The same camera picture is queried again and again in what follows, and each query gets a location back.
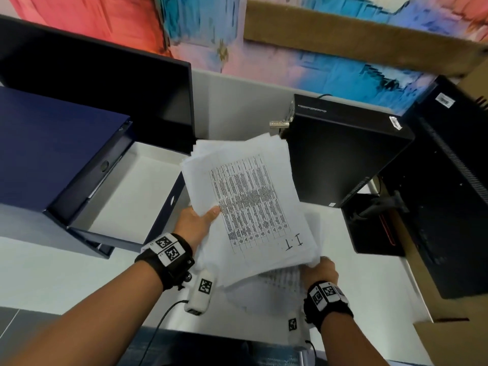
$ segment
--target painted wall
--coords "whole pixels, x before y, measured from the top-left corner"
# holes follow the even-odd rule
[[[434,78],[246,42],[246,1],[10,0],[22,19],[173,56],[213,72],[387,106],[398,114]],[[488,42],[488,0],[265,1]]]

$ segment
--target desk surface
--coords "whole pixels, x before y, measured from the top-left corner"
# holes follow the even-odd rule
[[[355,253],[340,209],[312,204],[306,208],[320,213],[322,255],[335,262],[339,286],[366,337],[386,359],[431,365],[413,327],[430,318],[406,260]],[[115,249],[109,260],[103,260],[0,238],[0,307],[63,314],[124,271],[136,256]],[[187,289],[165,292],[144,324],[156,326],[171,304],[186,297]],[[192,316],[176,307],[162,327],[287,344],[283,319],[247,314],[219,291],[204,315]],[[317,349],[324,349],[316,329],[311,338]]]

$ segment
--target finger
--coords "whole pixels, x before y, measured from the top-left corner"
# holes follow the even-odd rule
[[[202,218],[207,222],[211,223],[220,213],[220,207],[217,205],[212,207],[207,213],[205,213]]]

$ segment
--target wrist strap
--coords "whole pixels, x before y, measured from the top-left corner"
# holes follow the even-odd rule
[[[147,262],[161,279],[163,290],[181,285],[193,266],[191,246],[177,234],[164,234],[144,245],[134,262]]]
[[[308,289],[303,311],[307,322],[314,324],[319,332],[324,319],[331,312],[346,313],[354,317],[342,290],[328,281],[317,281]]]

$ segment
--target left hand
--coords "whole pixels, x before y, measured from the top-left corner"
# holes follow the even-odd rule
[[[185,208],[181,211],[180,217],[176,222],[175,234],[180,235],[193,250],[193,255],[198,246],[208,234],[210,224],[220,214],[220,207],[212,207],[203,216],[199,216],[192,207]]]

